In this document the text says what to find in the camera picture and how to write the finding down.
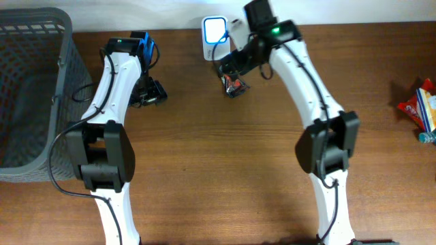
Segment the black snack packet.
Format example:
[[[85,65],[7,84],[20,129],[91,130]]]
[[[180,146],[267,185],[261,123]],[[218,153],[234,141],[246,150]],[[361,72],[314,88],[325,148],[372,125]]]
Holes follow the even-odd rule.
[[[229,98],[235,98],[250,89],[250,86],[241,77],[223,75],[221,76],[221,81],[224,91]]]

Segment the orange red snack bag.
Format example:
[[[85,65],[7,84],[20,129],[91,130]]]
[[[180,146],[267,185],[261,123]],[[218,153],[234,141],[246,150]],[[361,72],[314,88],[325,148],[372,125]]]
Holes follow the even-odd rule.
[[[427,78],[419,88],[423,88],[435,96],[435,84],[429,78]],[[410,99],[408,99],[406,102],[399,103],[397,108],[406,113],[424,132],[426,132],[424,130],[422,120],[418,114],[416,90]]]

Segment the beige chips bag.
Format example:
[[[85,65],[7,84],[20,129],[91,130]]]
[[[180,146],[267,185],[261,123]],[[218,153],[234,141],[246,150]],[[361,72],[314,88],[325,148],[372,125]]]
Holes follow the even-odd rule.
[[[416,90],[418,114],[427,133],[435,130],[435,96],[419,88]]]

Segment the blue mouthwash bottle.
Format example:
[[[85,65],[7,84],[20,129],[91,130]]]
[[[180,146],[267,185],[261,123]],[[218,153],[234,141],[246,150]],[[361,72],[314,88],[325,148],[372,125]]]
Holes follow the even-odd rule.
[[[435,131],[420,133],[418,136],[418,140],[424,144],[435,144],[436,142]]]

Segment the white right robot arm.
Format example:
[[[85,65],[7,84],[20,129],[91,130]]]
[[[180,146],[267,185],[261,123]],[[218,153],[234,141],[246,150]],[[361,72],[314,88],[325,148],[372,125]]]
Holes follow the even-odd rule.
[[[319,227],[316,244],[360,244],[349,220],[347,177],[360,120],[346,112],[325,87],[307,45],[292,20],[279,21],[267,0],[244,6],[245,19],[228,24],[225,38],[236,49],[214,62],[225,86],[267,64],[284,83],[304,131],[295,145],[315,192]]]

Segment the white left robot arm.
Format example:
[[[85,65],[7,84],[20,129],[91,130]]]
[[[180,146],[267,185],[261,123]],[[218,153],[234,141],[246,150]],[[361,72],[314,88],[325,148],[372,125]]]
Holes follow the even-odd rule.
[[[139,245],[129,194],[136,156],[124,124],[128,108],[168,98],[149,74],[160,51],[147,32],[133,31],[128,38],[109,39],[100,57],[102,77],[80,121],[65,132],[67,151],[75,177],[89,190],[85,196],[97,204],[106,243]]]

